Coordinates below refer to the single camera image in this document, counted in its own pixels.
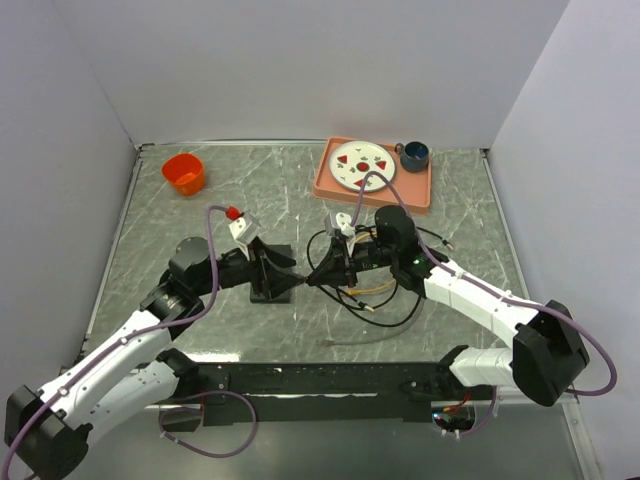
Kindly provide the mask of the black network switch box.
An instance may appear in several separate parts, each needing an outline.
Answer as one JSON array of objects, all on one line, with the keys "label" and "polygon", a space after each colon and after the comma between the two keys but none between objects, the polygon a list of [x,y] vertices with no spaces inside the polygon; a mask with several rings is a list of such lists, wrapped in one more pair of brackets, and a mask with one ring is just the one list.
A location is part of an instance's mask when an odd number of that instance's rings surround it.
[{"label": "black network switch box", "polygon": [[257,250],[249,299],[253,304],[291,302],[296,261],[290,245],[262,245]]}]

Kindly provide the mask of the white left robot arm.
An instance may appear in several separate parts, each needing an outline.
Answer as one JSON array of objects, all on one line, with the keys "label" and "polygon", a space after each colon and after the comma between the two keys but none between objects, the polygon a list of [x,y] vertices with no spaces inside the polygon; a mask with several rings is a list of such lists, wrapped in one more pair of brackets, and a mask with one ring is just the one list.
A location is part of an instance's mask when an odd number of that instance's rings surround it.
[{"label": "white left robot arm", "polygon": [[199,367],[171,344],[206,314],[203,296],[250,283],[273,299],[304,283],[295,264],[260,238],[221,257],[204,238],[181,241],[158,285],[115,334],[58,378],[9,397],[7,457],[19,457],[40,479],[63,479],[102,431],[165,399],[190,400],[203,383]]}]

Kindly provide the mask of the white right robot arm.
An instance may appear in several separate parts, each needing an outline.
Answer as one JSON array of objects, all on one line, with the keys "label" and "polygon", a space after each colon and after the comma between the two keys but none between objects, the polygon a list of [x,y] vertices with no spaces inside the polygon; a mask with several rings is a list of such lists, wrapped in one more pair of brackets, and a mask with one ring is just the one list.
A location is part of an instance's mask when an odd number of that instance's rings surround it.
[{"label": "white right robot arm", "polygon": [[399,287],[463,314],[503,342],[501,348],[450,351],[437,374],[444,396],[456,399],[476,386],[513,387],[552,406],[588,366],[586,347],[562,304],[527,302],[471,275],[424,246],[413,219],[398,205],[378,209],[374,220],[374,238],[359,242],[350,215],[328,214],[329,250],[307,282],[353,286],[358,273],[386,268]]}]

